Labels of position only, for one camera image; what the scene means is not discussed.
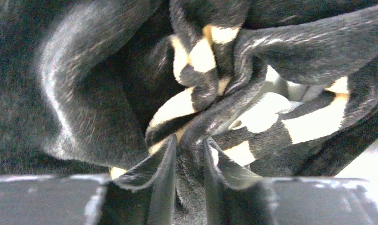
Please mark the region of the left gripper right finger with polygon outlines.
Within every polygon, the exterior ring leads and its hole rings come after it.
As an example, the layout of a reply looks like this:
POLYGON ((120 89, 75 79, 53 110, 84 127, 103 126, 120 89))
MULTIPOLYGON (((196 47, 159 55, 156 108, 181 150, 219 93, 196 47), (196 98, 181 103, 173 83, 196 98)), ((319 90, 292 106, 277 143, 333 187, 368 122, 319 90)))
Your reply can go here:
POLYGON ((378 187, 364 179, 260 177, 203 141, 209 225, 378 225, 378 187))

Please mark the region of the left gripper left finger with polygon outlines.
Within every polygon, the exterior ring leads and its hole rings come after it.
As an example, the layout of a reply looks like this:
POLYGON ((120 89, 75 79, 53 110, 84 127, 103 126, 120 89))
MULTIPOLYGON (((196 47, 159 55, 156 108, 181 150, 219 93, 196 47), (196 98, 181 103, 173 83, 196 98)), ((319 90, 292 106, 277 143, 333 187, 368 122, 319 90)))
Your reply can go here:
POLYGON ((170 225, 177 138, 116 179, 107 174, 0 176, 0 225, 170 225))

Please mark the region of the black floral pillowcase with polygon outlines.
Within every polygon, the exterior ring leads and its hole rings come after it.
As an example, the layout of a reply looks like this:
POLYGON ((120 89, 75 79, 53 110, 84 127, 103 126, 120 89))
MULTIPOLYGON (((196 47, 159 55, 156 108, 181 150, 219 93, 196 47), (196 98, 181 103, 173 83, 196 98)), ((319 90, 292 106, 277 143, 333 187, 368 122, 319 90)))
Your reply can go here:
POLYGON ((204 225, 204 138, 314 176, 377 129, 378 0, 0 0, 0 176, 132 179, 176 138, 173 222, 204 225))

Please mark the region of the white yellow-edged pillow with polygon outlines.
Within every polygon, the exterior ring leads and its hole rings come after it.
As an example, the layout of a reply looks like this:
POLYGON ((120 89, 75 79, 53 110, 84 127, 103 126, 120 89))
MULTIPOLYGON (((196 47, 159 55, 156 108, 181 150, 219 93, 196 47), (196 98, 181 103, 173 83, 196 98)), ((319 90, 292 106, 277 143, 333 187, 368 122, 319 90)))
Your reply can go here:
POLYGON ((368 180, 374 187, 369 196, 378 204, 378 139, 335 177, 368 180))

